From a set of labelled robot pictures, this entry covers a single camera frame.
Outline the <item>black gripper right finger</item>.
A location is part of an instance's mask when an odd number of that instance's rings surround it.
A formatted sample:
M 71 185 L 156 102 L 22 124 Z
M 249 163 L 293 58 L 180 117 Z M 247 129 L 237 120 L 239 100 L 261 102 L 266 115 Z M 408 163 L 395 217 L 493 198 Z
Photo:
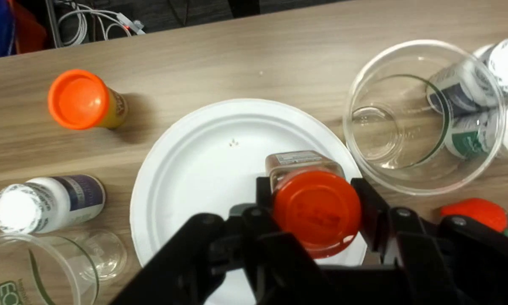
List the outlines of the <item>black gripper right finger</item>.
M 508 305 L 508 236 L 473 220 L 432 224 L 391 207 L 364 178 L 351 181 L 363 205 L 361 234 L 378 268 L 352 276 L 359 305 Z

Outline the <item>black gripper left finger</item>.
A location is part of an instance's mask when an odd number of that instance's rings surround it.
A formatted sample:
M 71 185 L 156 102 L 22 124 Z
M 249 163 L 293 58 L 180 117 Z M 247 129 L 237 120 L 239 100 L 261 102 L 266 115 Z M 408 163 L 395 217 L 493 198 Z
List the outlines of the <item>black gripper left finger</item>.
M 231 271 L 242 271 L 256 305 L 334 305 L 334 288 L 300 242 L 269 214 L 271 186 L 256 180 L 256 202 L 227 219 L 190 217 L 112 305 L 203 305 Z

